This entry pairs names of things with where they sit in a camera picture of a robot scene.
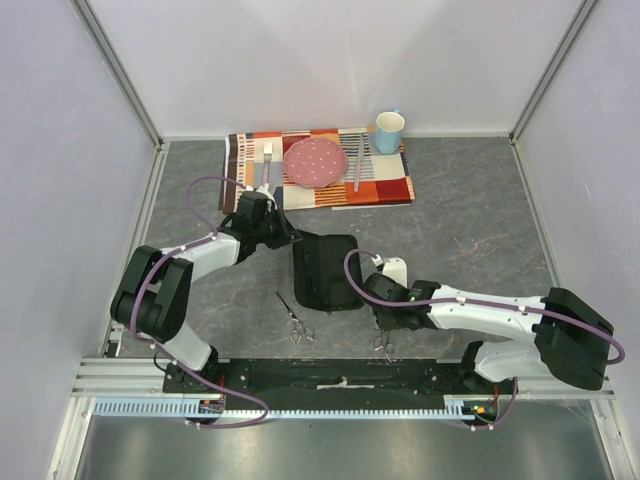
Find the silver thinning scissors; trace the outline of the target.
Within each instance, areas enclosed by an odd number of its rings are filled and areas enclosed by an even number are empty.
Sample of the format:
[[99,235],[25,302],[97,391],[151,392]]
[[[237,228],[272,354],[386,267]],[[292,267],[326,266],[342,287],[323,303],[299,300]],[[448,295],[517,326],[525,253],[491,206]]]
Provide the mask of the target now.
[[391,361],[391,355],[395,351],[388,330],[380,330],[378,336],[371,341],[370,347],[373,351],[381,353],[388,362]]

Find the black zip tool case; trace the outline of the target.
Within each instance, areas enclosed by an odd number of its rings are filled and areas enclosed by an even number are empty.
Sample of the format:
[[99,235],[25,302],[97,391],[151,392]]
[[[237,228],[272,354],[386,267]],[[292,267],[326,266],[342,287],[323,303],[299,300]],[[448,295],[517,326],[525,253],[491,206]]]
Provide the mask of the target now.
[[299,305],[325,313],[358,310],[362,298],[344,271],[346,255],[358,248],[353,235],[299,231],[293,244],[294,296]]

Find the silver straight scissors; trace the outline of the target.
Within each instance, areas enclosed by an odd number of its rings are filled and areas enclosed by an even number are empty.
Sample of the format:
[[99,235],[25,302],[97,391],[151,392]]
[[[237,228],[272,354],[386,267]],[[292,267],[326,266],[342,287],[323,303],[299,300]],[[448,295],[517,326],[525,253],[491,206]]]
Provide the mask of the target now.
[[285,301],[284,297],[277,292],[276,293],[278,299],[283,305],[284,309],[287,312],[287,315],[290,317],[292,322],[292,331],[290,334],[290,341],[293,344],[299,344],[303,339],[308,341],[315,341],[315,331],[313,328],[307,327],[295,314],[295,312],[291,309],[289,304]]

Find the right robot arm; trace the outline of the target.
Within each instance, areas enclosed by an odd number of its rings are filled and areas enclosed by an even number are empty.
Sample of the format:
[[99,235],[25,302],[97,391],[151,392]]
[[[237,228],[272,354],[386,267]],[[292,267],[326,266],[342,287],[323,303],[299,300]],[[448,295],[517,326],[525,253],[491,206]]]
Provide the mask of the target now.
[[500,297],[417,280],[405,287],[382,274],[364,284],[382,330],[469,330],[500,337],[466,348],[458,381],[483,392],[513,377],[551,375],[572,387],[602,387],[613,326],[577,295],[551,288],[545,296]]

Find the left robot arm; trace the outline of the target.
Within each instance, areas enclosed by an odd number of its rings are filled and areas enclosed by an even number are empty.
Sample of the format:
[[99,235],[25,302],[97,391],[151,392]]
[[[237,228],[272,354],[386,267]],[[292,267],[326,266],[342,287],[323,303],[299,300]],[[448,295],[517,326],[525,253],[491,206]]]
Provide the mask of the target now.
[[137,248],[112,299],[111,319],[159,345],[186,369],[185,382],[196,392],[211,392],[220,378],[218,352],[186,322],[191,284],[243,262],[259,245],[279,249],[300,239],[273,198],[245,191],[236,211],[206,236],[177,247]]

